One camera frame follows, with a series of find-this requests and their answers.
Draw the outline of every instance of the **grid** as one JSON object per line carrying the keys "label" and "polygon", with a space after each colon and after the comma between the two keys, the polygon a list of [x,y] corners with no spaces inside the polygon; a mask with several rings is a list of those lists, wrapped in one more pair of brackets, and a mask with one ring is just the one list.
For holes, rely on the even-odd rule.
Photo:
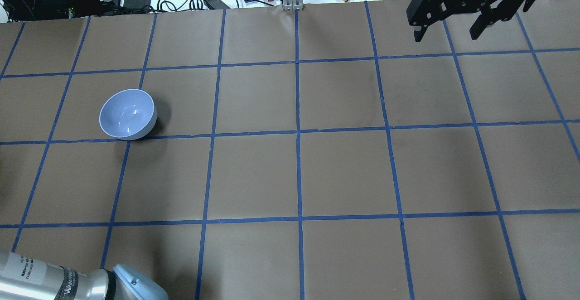
{"label": "grid", "polygon": [[[195,298],[199,299],[201,296],[201,287],[202,287],[202,275],[203,275],[203,259],[204,259],[204,251],[205,251],[205,237],[206,237],[206,230],[208,224],[225,224],[225,223],[257,223],[257,222],[297,222],[298,223],[298,247],[299,247],[299,273],[300,273],[300,298],[302,300],[308,298],[308,294],[305,291],[305,263],[304,263],[304,241],[303,241],[303,222],[306,221],[323,221],[323,220],[361,220],[361,219],[393,219],[400,221],[400,235],[402,240],[402,252],[404,256],[404,266],[406,269],[406,279],[408,283],[408,292],[410,294],[410,298],[415,298],[414,293],[414,283],[412,279],[412,267],[410,263],[410,254],[408,251],[407,245],[407,238],[406,238],[406,225],[405,219],[408,218],[450,218],[450,217],[497,217],[499,219],[499,223],[501,225],[501,230],[503,234],[503,238],[506,244],[507,252],[509,255],[510,265],[512,267],[513,275],[516,280],[516,286],[520,298],[525,299],[526,294],[524,293],[524,288],[522,286],[522,282],[520,281],[520,276],[518,273],[518,266],[516,260],[514,259],[514,254],[512,252],[512,246],[510,244],[510,237],[508,235],[508,230],[506,228],[506,223],[504,220],[505,216],[510,215],[539,215],[539,214],[558,214],[558,213],[580,213],[580,208],[559,208],[559,209],[529,209],[529,210],[503,210],[498,199],[497,192],[495,190],[495,185],[493,182],[493,176],[491,174],[491,169],[489,167],[488,159],[485,153],[484,143],[482,141],[480,135],[480,127],[485,126],[516,126],[516,125],[562,125],[567,133],[568,138],[570,139],[571,151],[574,152],[576,159],[580,161],[580,151],[578,150],[578,146],[572,132],[570,130],[569,124],[571,123],[580,123],[580,119],[575,118],[566,118],[557,102],[556,96],[551,88],[551,84],[549,83],[542,65],[538,60],[538,53],[552,53],[552,52],[578,52],[580,48],[546,48],[536,50],[532,46],[530,41],[530,37],[526,31],[526,27],[524,27],[524,23],[520,16],[517,15],[517,21],[526,37],[526,42],[528,43],[529,50],[513,50],[513,51],[494,51],[494,52],[456,52],[454,48],[454,42],[451,38],[450,30],[448,28],[447,23],[444,24],[445,34],[448,38],[448,43],[451,48],[450,53],[438,53],[438,54],[409,54],[409,55],[400,55],[400,56],[378,56],[377,53],[377,42],[375,41],[375,31],[373,29],[373,23],[371,19],[371,13],[369,11],[369,5],[365,1],[364,7],[366,10],[366,18],[368,20],[368,29],[371,36],[371,43],[372,43],[372,50],[373,56],[371,57],[350,57],[350,58],[326,58],[326,59],[310,59],[310,60],[301,60],[299,58],[299,18],[300,12],[296,11],[294,15],[295,19],[295,59],[292,61],[272,61],[272,62],[253,62],[253,63],[222,63],[222,56],[223,56],[223,44],[224,44],[224,27],[226,25],[226,11],[222,12],[222,25],[220,28],[220,42],[219,42],[219,56],[217,64],[209,64],[209,65],[187,65],[187,66],[176,66],[176,67],[154,67],[148,68],[147,61],[149,60],[149,54],[151,51],[151,44],[153,41],[154,31],[155,31],[155,24],[157,22],[157,15],[153,15],[153,25],[151,26],[151,32],[149,41],[147,44],[147,53],[145,55],[145,62],[141,68],[129,68],[129,69],[112,69],[112,70],[99,70],[99,71],[75,71],[75,67],[77,66],[77,61],[79,55],[81,54],[81,49],[83,47],[83,42],[87,35],[87,31],[89,29],[89,25],[91,24],[91,18],[87,19],[87,24],[85,25],[83,36],[81,38],[81,42],[79,48],[76,52],[76,56],[72,65],[70,72],[67,73],[32,73],[32,74],[17,74],[17,75],[5,75],[6,69],[8,68],[10,59],[16,49],[16,46],[20,40],[21,34],[26,26],[24,23],[18,36],[16,38],[16,42],[13,44],[12,50],[8,56],[8,60],[6,61],[4,68],[2,69],[2,73],[0,74],[0,79],[9,78],[9,77],[49,77],[49,76],[68,76],[66,86],[64,88],[64,92],[62,94],[62,98],[60,99],[60,104],[58,106],[58,110],[56,112],[56,116],[54,117],[54,121],[52,124],[52,129],[50,130],[50,134],[46,140],[23,140],[23,141],[3,141],[0,142],[0,145],[44,145],[45,149],[42,154],[42,159],[38,165],[38,170],[35,176],[33,187],[30,191],[29,198],[27,201],[27,205],[25,207],[24,213],[21,218],[20,224],[2,224],[0,228],[18,228],[16,238],[13,243],[12,250],[16,251],[17,246],[19,243],[19,238],[21,232],[27,228],[50,228],[50,227],[106,227],[107,228],[107,237],[106,242],[103,248],[103,255],[101,260],[101,267],[105,266],[105,262],[107,259],[108,247],[110,244],[111,234],[114,227],[120,226],[163,226],[163,225],[188,225],[188,224],[197,224],[201,226],[201,242],[199,244],[199,260],[198,260],[198,268],[197,268],[197,281],[196,281],[196,292]],[[524,121],[524,122],[477,122],[476,116],[474,114],[473,106],[470,100],[470,95],[468,94],[468,88],[466,87],[466,83],[464,81],[464,76],[462,74],[462,68],[460,66],[459,58],[460,57],[468,57],[468,56],[481,56],[481,55],[495,55],[495,54],[531,54],[533,56],[535,64],[541,74],[543,82],[545,83],[545,87],[551,96],[551,101],[557,110],[557,114],[560,117],[559,120],[545,120],[545,121]],[[465,101],[468,106],[470,118],[472,122],[460,123],[460,124],[426,124],[426,125],[396,125],[391,126],[389,124],[389,116],[387,113],[387,108],[385,104],[385,91],[383,90],[383,83],[381,77],[381,68],[379,66],[379,60],[385,59],[396,59],[396,58],[431,58],[431,57],[451,57],[455,63],[457,74],[459,76],[461,87],[464,92]],[[304,63],[324,63],[324,62],[340,62],[340,61],[364,61],[364,60],[372,60],[375,64],[377,81],[378,81],[378,92],[381,99],[381,110],[384,120],[383,126],[368,126],[368,127],[356,127],[356,128],[329,128],[329,129],[302,129],[300,126],[300,65]],[[231,133],[216,133],[216,120],[218,116],[218,100],[219,100],[219,86],[220,86],[220,76],[221,70],[224,67],[239,67],[239,66],[253,66],[253,65],[276,65],[276,64],[294,64],[296,70],[296,81],[295,81],[295,90],[296,90],[296,129],[289,130],[289,131],[240,131],[240,132],[231,132]],[[215,99],[213,105],[213,118],[212,118],[212,128],[211,133],[209,134],[199,134],[199,135],[156,135],[156,136],[149,136],[145,139],[196,139],[196,138],[209,138],[210,139],[210,151],[209,151],[209,158],[208,158],[208,170],[207,170],[207,180],[206,180],[206,189],[205,189],[205,201],[203,203],[203,218],[197,220],[168,220],[168,221],[146,221],[146,222],[118,222],[116,221],[116,208],[118,205],[118,201],[120,198],[121,187],[123,183],[123,178],[125,174],[125,167],[129,157],[129,150],[131,148],[131,141],[127,141],[124,157],[122,160],[121,170],[119,173],[118,178],[118,185],[116,188],[116,194],[114,198],[114,203],[110,215],[109,222],[90,222],[90,223],[26,223],[27,215],[29,213],[29,208],[34,198],[35,189],[38,184],[39,177],[41,176],[41,172],[43,170],[43,165],[46,159],[46,155],[51,145],[53,144],[69,144],[69,143],[109,143],[109,142],[120,142],[118,139],[81,139],[81,140],[53,140],[54,131],[57,126],[57,122],[67,96],[68,87],[70,86],[71,79],[74,75],[85,75],[90,73],[124,73],[124,72],[138,72],[140,73],[140,82],[139,88],[143,87],[143,81],[145,78],[145,73],[147,71],[158,71],[158,70],[172,70],[172,69],[189,69],[189,68],[215,68],[217,69],[217,81],[215,85]],[[398,175],[397,175],[397,165],[396,165],[396,157],[394,155],[393,150],[393,141],[391,133],[392,131],[396,130],[406,130],[406,129],[439,129],[439,128],[473,128],[475,135],[477,137],[477,143],[480,149],[481,158],[483,159],[483,163],[485,166],[485,172],[487,174],[487,179],[489,180],[489,186],[491,187],[491,193],[493,194],[493,201],[495,203],[495,211],[478,211],[478,212],[459,212],[459,213],[404,213],[402,209],[401,203],[401,195],[398,186]],[[325,132],[343,132],[343,131],[384,131],[387,137],[387,147],[388,153],[390,158],[390,167],[391,167],[391,174],[394,183],[394,192],[396,197],[396,207],[397,213],[393,214],[368,214],[368,215],[317,215],[317,216],[308,216],[303,215],[302,210],[302,168],[301,168],[301,138],[302,134],[309,134],[309,133],[325,133]],[[235,137],[235,136],[244,136],[244,135],[295,135],[296,136],[296,178],[298,181],[298,215],[292,217],[263,217],[263,218],[240,218],[240,219],[209,219],[208,218],[208,206],[209,206],[209,197],[211,196],[210,185],[212,179],[212,163],[213,163],[213,148],[215,144],[215,140],[219,139],[220,137]]]}

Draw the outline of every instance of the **white bowl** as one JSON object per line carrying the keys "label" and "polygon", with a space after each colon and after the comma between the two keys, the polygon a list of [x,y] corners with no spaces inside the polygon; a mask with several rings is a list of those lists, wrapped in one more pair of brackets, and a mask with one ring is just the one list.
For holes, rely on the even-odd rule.
{"label": "white bowl", "polygon": [[155,125],[153,98],[140,89],[126,89],[111,96],[101,108],[99,125],[104,133],[122,140],[139,139]]}

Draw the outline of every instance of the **bowl rim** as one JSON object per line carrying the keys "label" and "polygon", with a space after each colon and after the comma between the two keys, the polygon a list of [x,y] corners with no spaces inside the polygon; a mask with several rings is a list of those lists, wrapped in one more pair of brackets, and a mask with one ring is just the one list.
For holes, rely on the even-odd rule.
{"label": "bowl rim", "polygon": [[[129,89],[124,89],[122,91],[116,92],[114,95],[112,95],[110,98],[108,98],[108,100],[103,104],[103,106],[101,106],[101,110],[99,112],[99,126],[101,127],[101,130],[104,133],[106,133],[107,135],[110,135],[110,137],[120,139],[120,138],[131,137],[131,135],[135,135],[136,134],[136,133],[131,133],[131,134],[126,134],[126,135],[112,135],[112,134],[108,133],[106,131],[106,129],[103,128],[103,124],[102,124],[103,109],[105,108],[105,106],[107,106],[108,102],[110,100],[112,100],[114,97],[116,97],[118,94],[122,94],[122,93],[125,93],[125,92],[128,92],[128,91],[139,91],[139,92],[147,95],[147,97],[149,98],[149,101],[151,101],[151,105],[153,105],[153,110],[151,112],[151,116],[149,117],[149,121],[151,121],[151,118],[153,118],[153,116],[155,115],[155,102],[153,102],[153,98],[151,97],[151,95],[149,95],[149,93],[147,93],[146,91],[143,91],[143,89],[129,88]],[[139,131],[141,131],[145,127],[147,127],[147,124],[145,124]]]}

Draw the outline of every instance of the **bowl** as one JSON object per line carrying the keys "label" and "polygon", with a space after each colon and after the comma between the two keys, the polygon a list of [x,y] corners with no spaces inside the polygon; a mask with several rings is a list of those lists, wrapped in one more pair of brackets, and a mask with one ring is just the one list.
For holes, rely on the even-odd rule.
{"label": "bowl", "polygon": [[111,96],[101,108],[103,132],[122,140],[139,139],[155,125],[157,108],[153,98],[140,89],[126,89]]}

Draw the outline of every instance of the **white label sticker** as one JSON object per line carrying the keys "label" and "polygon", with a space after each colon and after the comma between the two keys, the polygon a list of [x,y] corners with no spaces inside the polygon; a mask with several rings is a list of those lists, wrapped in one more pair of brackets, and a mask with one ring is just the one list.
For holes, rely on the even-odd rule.
{"label": "white label sticker", "polygon": [[11,252],[1,275],[7,279],[42,284],[46,276],[46,263]]}

